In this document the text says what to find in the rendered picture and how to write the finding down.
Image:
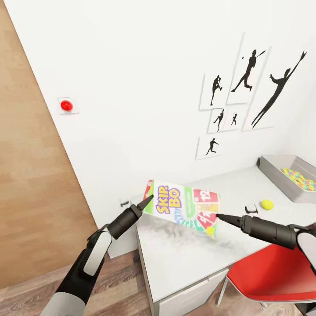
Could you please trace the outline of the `jigsaw puzzle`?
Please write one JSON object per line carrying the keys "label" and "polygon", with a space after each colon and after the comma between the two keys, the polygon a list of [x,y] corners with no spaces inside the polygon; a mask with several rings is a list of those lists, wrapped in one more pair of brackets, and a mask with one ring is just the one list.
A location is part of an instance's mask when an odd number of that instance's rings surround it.
{"label": "jigsaw puzzle", "polygon": [[291,180],[296,178],[304,179],[303,175],[300,172],[292,171],[289,169],[283,168],[282,171],[284,172],[285,175],[287,175]]}
{"label": "jigsaw puzzle", "polygon": [[316,191],[316,182],[314,180],[296,178],[293,181],[306,191]]}

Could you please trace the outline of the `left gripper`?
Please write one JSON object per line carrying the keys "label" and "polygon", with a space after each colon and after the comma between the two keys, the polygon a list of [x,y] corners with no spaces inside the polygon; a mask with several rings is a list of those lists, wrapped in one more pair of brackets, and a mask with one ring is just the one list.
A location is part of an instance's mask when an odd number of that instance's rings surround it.
{"label": "left gripper", "polygon": [[141,201],[137,206],[132,204],[116,218],[125,232],[139,220],[139,218],[142,216],[143,209],[148,205],[153,197],[154,195],[152,194],[145,200]]}

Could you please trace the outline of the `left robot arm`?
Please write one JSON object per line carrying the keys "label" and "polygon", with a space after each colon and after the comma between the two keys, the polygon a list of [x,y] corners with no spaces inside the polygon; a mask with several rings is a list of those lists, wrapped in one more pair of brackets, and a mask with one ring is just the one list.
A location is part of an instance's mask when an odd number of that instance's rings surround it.
{"label": "left robot arm", "polygon": [[[112,243],[112,237],[117,240],[132,227],[153,197],[152,194],[137,206],[128,205],[128,196],[119,198],[123,212],[112,223],[104,225],[87,239],[87,248],[81,252],[40,316],[82,316],[103,267],[104,256]],[[104,228],[108,231],[104,231]]]}

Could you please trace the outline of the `tennis ball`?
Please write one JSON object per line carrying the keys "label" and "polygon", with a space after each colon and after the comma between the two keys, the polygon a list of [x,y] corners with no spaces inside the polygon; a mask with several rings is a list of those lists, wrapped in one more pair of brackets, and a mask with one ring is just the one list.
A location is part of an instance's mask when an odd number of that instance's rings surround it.
{"label": "tennis ball", "polygon": [[271,210],[273,209],[274,204],[272,201],[265,199],[265,200],[262,200],[261,206],[266,210]]}

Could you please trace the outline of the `board game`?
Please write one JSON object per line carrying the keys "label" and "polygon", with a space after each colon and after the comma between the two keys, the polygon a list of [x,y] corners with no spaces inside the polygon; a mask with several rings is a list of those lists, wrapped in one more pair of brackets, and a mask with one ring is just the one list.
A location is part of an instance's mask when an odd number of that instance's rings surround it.
{"label": "board game", "polygon": [[143,200],[152,194],[143,213],[216,236],[219,193],[153,179]]}

